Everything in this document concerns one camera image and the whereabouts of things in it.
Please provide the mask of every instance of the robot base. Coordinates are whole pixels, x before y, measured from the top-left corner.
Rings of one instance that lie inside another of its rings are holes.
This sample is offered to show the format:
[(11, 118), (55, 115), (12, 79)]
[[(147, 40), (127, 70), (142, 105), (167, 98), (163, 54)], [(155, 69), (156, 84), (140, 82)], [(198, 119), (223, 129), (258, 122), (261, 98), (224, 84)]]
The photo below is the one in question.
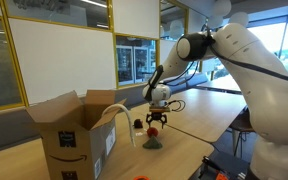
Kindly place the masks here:
[(250, 169), (260, 180), (288, 180), (288, 145), (258, 137)]

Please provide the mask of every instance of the open cardboard box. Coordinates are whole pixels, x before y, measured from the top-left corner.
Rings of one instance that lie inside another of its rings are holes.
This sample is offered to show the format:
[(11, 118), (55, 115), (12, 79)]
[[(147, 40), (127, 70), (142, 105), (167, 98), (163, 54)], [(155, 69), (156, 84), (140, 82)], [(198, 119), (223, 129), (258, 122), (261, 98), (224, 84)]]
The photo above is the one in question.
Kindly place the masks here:
[(113, 90), (88, 90), (84, 104), (73, 91), (27, 108), (42, 137), (52, 180), (98, 178), (116, 140), (119, 108), (102, 116), (112, 104)]

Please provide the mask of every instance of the white cable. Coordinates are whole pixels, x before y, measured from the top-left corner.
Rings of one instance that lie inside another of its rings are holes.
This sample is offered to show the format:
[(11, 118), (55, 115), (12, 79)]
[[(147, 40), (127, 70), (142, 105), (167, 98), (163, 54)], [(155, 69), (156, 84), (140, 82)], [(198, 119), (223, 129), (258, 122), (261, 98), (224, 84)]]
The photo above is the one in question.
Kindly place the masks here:
[(128, 125), (129, 125), (129, 128), (130, 128), (130, 137), (131, 137), (131, 141), (132, 141), (132, 144), (133, 146), (135, 147), (136, 144), (135, 144), (135, 139), (134, 139), (134, 132), (133, 132), (133, 127), (132, 127), (132, 117), (131, 117), (131, 114), (130, 112), (127, 110), (127, 108), (122, 105), (122, 104), (113, 104), (113, 105), (110, 105), (108, 106), (102, 113), (102, 116), (111, 108), (114, 108), (114, 107), (119, 107), (121, 108), (127, 115), (127, 119), (128, 119)]

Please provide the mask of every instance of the wooden table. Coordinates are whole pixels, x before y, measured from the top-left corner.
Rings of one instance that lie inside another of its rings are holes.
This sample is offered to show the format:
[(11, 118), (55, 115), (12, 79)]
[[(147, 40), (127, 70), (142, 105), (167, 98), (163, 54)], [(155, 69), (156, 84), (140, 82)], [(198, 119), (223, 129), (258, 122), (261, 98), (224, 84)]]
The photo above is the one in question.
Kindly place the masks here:
[[(133, 119), (146, 116), (144, 112), (131, 113)], [(135, 136), (137, 146), (133, 147), (126, 115), (116, 116), (116, 144), (100, 180), (132, 180), (139, 175), (151, 180), (188, 179), (201, 166), (203, 156), (209, 156), (214, 150), (210, 144), (170, 127), (159, 129), (158, 139), (163, 148), (148, 150), (142, 147), (149, 139), (146, 132), (144, 129), (136, 132), (143, 135)], [(0, 151), (0, 179), (50, 180), (41, 139)]]
[(0, 151), (0, 179), (50, 180), (41, 139)]
[[(145, 111), (131, 111), (133, 119), (144, 119)], [(144, 129), (135, 133), (136, 147), (129, 137), (125, 114), (116, 116), (117, 140), (100, 175), (100, 180), (121, 179), (132, 180), (137, 176), (146, 176), (150, 180), (157, 179), (189, 179), (202, 165), (203, 156), (209, 156), (214, 148), (199, 139), (189, 136), (170, 127), (156, 126), (157, 136), (162, 143), (161, 149), (145, 149), (142, 145), (149, 140)]]
[[(184, 100), (186, 106), (183, 111), (165, 113), (168, 118), (166, 125), (209, 143), (216, 142), (246, 106), (241, 95), (200, 89), (176, 93), (169, 101), (172, 100)], [(170, 107), (176, 109), (178, 104)], [(135, 107), (132, 111), (145, 112), (145, 109), (148, 112), (148, 104)], [(161, 125), (153, 122), (152, 126)]]
[(224, 76), (212, 81), (198, 84), (196, 85), (196, 88), (241, 94), (239, 86), (231, 76)]

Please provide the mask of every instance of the glass door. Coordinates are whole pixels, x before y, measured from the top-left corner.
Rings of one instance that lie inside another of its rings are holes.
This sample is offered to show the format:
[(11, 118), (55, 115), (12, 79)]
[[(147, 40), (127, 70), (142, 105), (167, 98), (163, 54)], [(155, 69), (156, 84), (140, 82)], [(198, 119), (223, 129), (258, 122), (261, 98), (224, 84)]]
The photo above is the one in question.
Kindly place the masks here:
[(133, 84), (133, 50), (131, 46), (116, 46), (119, 85)]
[(144, 47), (134, 47), (135, 82), (143, 82), (145, 75), (149, 74), (148, 49)]

